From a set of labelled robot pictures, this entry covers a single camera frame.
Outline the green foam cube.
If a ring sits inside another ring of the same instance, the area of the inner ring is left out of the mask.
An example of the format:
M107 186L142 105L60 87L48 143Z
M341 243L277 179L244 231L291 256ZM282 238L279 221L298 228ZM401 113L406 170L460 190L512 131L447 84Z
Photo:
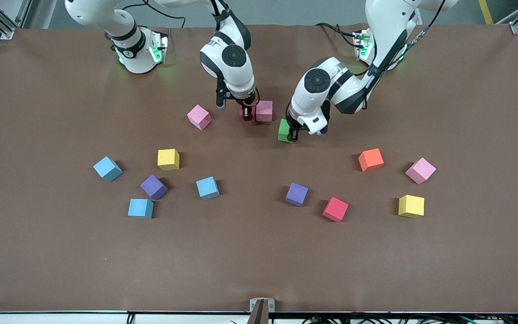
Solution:
M286 118L280 119L277 140L281 142L294 143L294 141L290 139L290 135L292 135L292 133L293 131Z

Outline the pink foam cube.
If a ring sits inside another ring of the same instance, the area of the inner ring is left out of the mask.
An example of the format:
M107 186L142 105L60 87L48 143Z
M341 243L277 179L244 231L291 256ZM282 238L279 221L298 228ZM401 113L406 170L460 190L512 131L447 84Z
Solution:
M273 121L273 101L261 100L257 103L255 109L255 121L272 122Z
M190 123L192 123L200 131L203 131L212 122L210 113L198 104L196 104L195 107L193 107L193 109L187 113L187 117Z
M437 170L435 166L430 164L425 158L420 158L414 162L405 174L417 184L426 182Z

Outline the purple foam cube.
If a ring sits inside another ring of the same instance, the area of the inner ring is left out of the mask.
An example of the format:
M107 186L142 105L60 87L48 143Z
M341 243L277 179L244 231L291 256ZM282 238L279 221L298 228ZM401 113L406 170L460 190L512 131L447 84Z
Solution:
M308 188L298 183L292 182L286 193L285 201L290 205L302 207L308 194Z
M153 200L161 199L169 188L156 175L152 174L140 184L141 189Z

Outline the blue foam cube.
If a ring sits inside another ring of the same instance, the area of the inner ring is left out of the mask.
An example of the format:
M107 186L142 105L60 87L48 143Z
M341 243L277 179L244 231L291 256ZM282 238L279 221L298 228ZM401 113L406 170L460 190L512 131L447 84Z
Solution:
M154 202L149 199L130 199L127 216L137 219L152 219Z
M119 168L114 160L109 156L105 156L93 166L95 172L107 182L113 182L116 178L123 174L123 170Z
M219 188L213 176L196 181L199 196L203 200L209 200L220 196Z

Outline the orange foam cube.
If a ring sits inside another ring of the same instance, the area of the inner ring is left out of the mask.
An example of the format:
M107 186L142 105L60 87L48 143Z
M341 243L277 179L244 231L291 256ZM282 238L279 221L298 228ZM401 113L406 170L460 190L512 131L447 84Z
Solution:
M377 170L384 164L384 160L379 148L364 150L358 156L358 162L362 172Z

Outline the yellow foam cube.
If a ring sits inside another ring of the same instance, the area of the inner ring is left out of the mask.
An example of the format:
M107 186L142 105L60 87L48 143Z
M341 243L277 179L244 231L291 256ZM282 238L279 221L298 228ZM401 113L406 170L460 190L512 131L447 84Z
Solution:
M425 198L405 195L398 200L397 214L409 218L419 218L425 215Z
M160 149L157 152L157 166L163 170L179 170L180 154L176 149Z

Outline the brown table mat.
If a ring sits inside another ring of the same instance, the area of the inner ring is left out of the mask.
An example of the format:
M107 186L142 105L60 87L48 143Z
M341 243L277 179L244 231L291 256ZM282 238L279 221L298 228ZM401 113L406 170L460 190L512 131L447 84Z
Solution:
M102 31L0 43L0 311L518 312L518 35L436 25L329 133L277 140L214 105L210 28L175 30L170 64L124 70ZM201 105L199 130L187 113ZM384 164L362 172L379 148ZM179 170L157 166L176 149ZM104 181L109 156L123 170ZM405 172L437 170L417 184ZM169 191L150 199L156 175ZM220 196L196 181L213 176ZM292 182L302 207L285 201ZM397 214L405 195L424 216ZM329 199L343 221L322 215ZM152 219L127 216L130 199Z

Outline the yellow floor tape line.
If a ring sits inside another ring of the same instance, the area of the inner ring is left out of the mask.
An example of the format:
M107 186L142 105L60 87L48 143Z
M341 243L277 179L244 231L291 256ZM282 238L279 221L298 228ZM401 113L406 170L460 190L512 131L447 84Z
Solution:
M495 24L495 22L493 21L493 18L491 16L491 11L489 9L487 0L478 0L478 4L481 9L485 24L487 24L487 25Z

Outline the white table edge rail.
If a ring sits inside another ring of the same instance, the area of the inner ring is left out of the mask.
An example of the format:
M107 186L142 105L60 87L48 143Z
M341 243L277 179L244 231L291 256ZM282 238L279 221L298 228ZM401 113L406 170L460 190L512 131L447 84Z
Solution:
M250 311L7 311L0 324L246 324ZM273 312L270 324L518 324L518 312Z

